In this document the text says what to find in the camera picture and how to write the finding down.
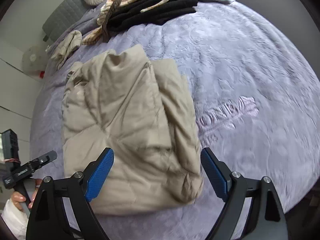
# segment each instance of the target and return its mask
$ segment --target gray headboard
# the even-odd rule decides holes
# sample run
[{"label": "gray headboard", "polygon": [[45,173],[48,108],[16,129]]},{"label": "gray headboard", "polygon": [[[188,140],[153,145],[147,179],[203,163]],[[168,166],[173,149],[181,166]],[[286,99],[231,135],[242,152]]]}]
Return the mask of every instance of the gray headboard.
[{"label": "gray headboard", "polygon": [[55,42],[66,29],[92,8],[94,7],[87,5],[84,0],[64,0],[42,25],[46,34],[44,41],[50,38]]}]

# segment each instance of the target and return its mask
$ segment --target finger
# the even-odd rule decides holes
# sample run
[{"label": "finger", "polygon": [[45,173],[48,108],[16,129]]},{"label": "finger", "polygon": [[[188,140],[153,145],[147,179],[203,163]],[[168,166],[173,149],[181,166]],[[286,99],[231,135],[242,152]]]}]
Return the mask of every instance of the finger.
[{"label": "finger", "polygon": [[42,179],[36,179],[36,186],[39,186],[42,183]]},{"label": "finger", "polygon": [[35,189],[34,193],[32,194],[31,202],[35,201],[35,198],[36,198],[36,195],[37,195],[38,189],[39,189],[39,188],[37,188],[37,187],[36,187],[36,189]]},{"label": "finger", "polygon": [[17,209],[22,210],[22,206],[20,205],[20,202],[26,201],[26,198],[23,195],[21,195],[19,192],[15,191],[11,195],[11,199],[12,199],[12,202],[13,202],[14,206]]}]

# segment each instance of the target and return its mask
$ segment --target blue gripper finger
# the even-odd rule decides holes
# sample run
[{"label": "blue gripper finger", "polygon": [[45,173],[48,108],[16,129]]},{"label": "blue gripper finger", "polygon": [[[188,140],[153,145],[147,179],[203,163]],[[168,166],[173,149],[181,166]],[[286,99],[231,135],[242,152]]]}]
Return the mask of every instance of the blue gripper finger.
[{"label": "blue gripper finger", "polygon": [[102,185],[111,170],[114,159],[115,156],[113,150],[109,149],[106,155],[103,157],[102,161],[97,166],[96,170],[88,179],[87,192],[84,195],[88,202],[98,196]]},{"label": "blue gripper finger", "polygon": [[218,166],[212,160],[206,148],[201,151],[201,164],[218,198],[228,200],[228,185]]}]

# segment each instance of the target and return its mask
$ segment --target metal screw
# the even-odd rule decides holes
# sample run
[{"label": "metal screw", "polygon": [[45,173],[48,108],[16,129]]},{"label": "metal screw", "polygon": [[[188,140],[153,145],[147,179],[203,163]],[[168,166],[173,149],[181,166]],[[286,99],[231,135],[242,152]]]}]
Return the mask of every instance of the metal screw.
[{"label": "metal screw", "polygon": [[83,173],[81,172],[81,171],[77,171],[76,173],[75,173],[75,178],[81,178],[82,177],[82,175],[83,175]]},{"label": "metal screw", "polygon": [[240,172],[233,171],[232,176],[234,176],[235,178],[239,178],[241,176],[241,174],[240,174]]},{"label": "metal screw", "polygon": [[49,182],[50,180],[51,180],[51,177],[50,177],[50,176],[47,176],[47,177],[45,177],[45,178],[43,179],[43,181],[44,181],[45,183]]},{"label": "metal screw", "polygon": [[271,182],[271,179],[267,176],[263,177],[263,180],[266,182],[266,183],[270,183]]}]

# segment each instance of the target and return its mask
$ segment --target lavender blanket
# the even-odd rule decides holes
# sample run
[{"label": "lavender blanket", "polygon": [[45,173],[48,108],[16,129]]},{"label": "lavender blanket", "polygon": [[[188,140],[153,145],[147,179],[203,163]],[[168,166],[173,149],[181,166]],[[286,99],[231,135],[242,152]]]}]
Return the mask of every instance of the lavender blanket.
[{"label": "lavender blanket", "polygon": [[[142,44],[150,59],[173,58],[188,76],[202,147],[245,177],[271,177],[284,211],[292,208],[319,177],[320,84],[305,58],[271,23],[233,2],[199,3],[196,13],[163,26],[138,25],[94,46],[81,46],[55,71],[49,62],[31,129],[31,158],[50,150],[58,159],[36,174],[64,177],[61,101],[66,75],[76,61],[86,62],[107,49],[118,53]],[[72,30],[83,35],[96,27],[99,8]],[[113,240],[205,239],[221,209],[205,178],[196,203],[127,217],[98,216]],[[239,237],[249,202],[233,237]],[[70,207],[70,224],[77,228]]]}]

